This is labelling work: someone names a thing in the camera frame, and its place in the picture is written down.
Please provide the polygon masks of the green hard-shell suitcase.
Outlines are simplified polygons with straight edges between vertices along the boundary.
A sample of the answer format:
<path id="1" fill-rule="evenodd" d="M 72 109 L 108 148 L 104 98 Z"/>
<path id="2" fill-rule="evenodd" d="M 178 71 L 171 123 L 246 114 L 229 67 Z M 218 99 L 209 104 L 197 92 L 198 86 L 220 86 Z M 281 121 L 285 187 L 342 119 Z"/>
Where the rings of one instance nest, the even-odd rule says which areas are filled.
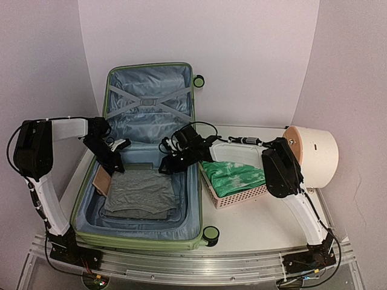
<path id="1" fill-rule="evenodd" d="M 188 148 L 178 130 L 195 126 L 195 75 L 184 62 L 120 66 L 106 80 L 102 115 L 108 141 L 124 171 L 111 174 L 107 195 L 95 186 L 100 163 L 91 161 L 71 217 L 76 236 L 99 247 L 185 251 L 204 245 L 200 162 L 209 147 L 195 137 Z"/>

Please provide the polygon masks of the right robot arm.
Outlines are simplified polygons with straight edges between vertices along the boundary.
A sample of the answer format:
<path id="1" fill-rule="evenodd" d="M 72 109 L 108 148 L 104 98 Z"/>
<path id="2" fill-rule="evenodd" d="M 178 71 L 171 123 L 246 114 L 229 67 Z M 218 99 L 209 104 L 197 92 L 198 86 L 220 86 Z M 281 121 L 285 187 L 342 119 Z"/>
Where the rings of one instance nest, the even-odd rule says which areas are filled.
<path id="1" fill-rule="evenodd" d="M 214 163 L 215 155 L 210 148 L 223 138 L 213 134 L 203 138 L 192 123 L 175 131 L 171 137 L 164 137 L 159 150 L 165 154 L 159 172 L 166 175 L 180 173 L 193 164 L 207 161 Z M 254 137 L 228 137 L 228 144 L 258 146 L 261 154 L 265 185 L 275 198 L 285 202 L 307 238 L 307 250 L 287 254 L 283 265 L 289 274 L 312 271 L 329 266 L 340 266 L 342 253 L 336 254 L 334 245 L 340 244 L 332 229 L 322 221 L 309 194 L 304 187 L 301 165 L 292 152 L 288 140 L 277 137 L 264 142 Z"/>

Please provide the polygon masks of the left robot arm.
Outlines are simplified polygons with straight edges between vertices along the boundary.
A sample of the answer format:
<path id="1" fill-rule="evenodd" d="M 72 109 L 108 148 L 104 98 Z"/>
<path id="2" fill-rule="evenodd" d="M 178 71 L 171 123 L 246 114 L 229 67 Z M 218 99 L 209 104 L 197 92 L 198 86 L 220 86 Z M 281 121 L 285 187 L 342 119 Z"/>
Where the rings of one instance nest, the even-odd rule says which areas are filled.
<path id="1" fill-rule="evenodd" d="M 131 141 L 126 138 L 107 143 L 110 133 L 111 127 L 103 117 L 57 117 L 25 120 L 11 136 L 17 141 L 7 161 L 25 179 L 33 206 L 44 222 L 45 237 L 52 244 L 47 261 L 81 266 L 89 272 L 100 268 L 102 252 L 77 244 L 76 232 L 55 192 L 51 171 L 54 143 L 77 138 L 109 174 L 123 173 L 119 151 L 130 146 Z"/>

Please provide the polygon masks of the grey garment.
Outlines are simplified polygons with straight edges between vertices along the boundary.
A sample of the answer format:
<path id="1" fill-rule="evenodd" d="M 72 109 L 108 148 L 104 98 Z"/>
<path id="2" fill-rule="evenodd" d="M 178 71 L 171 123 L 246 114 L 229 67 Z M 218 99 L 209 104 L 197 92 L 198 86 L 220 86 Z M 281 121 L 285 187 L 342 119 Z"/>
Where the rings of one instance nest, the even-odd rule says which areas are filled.
<path id="1" fill-rule="evenodd" d="M 102 213 L 109 218 L 165 220 L 176 208 L 170 176 L 127 170 L 113 174 Z"/>

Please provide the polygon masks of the green tie-dye garment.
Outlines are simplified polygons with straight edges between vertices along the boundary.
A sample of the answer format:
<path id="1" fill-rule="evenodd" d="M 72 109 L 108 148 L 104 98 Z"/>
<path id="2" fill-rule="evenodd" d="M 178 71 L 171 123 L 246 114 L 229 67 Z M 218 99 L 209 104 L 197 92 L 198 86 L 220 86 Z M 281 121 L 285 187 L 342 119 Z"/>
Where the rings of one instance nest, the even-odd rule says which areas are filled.
<path id="1" fill-rule="evenodd" d="M 201 163 L 217 197 L 224 198 L 265 184 L 264 170 L 229 161 Z"/>

